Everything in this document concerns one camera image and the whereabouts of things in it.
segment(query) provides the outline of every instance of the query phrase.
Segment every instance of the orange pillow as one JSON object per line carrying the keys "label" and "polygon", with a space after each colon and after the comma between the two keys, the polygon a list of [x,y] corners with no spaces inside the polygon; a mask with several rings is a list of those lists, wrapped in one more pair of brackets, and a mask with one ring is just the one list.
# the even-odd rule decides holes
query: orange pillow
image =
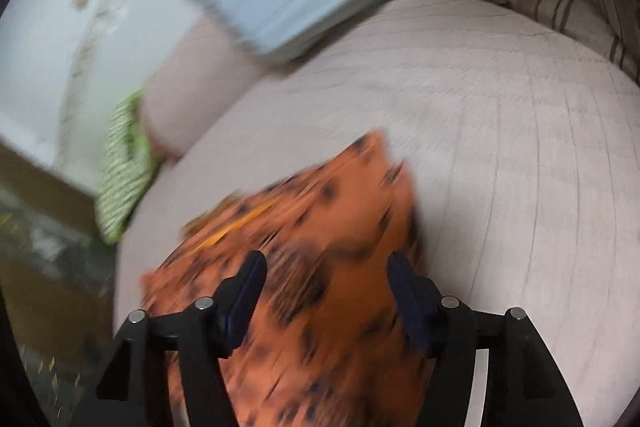
{"label": "orange pillow", "polygon": [[[241,426],[412,427],[431,363],[410,347],[386,281],[423,265],[412,181],[370,133],[325,165],[231,198],[143,277],[151,314],[184,309],[261,250],[268,275],[247,337],[221,369]],[[182,401],[177,356],[170,395]]]}

